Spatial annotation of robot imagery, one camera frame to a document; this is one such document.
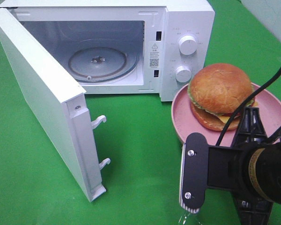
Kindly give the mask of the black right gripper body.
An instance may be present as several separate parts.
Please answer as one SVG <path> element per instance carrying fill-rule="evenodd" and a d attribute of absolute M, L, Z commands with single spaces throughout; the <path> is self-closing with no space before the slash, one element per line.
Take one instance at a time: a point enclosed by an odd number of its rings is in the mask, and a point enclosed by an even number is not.
<path fill-rule="evenodd" d="M 281 203 L 281 143 L 264 140 L 241 147 L 210 146 L 207 183 L 252 203 Z"/>

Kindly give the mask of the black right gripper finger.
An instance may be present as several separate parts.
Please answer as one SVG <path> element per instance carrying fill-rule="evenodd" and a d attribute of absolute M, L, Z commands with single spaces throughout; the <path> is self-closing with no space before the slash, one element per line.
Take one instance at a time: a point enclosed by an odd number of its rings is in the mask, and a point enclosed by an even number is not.
<path fill-rule="evenodd" d="M 231 194 L 238 218 L 242 225 L 267 225 L 271 215 L 273 203 L 260 200 L 249 202 L 243 200 L 235 193 Z"/>
<path fill-rule="evenodd" d="M 259 108 L 246 107 L 236 129 L 231 147 L 241 147 L 250 142 L 261 143 L 266 138 L 267 135 L 260 118 Z"/>

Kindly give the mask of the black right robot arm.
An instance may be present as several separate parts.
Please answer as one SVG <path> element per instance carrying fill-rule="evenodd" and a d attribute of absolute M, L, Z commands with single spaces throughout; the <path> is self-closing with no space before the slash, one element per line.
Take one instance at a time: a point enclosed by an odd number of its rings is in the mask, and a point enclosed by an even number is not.
<path fill-rule="evenodd" d="M 207 184 L 231 192 L 243 225 L 266 225 L 281 204 L 281 126 L 268 137 L 259 109 L 247 107 L 229 148 L 210 147 Z"/>

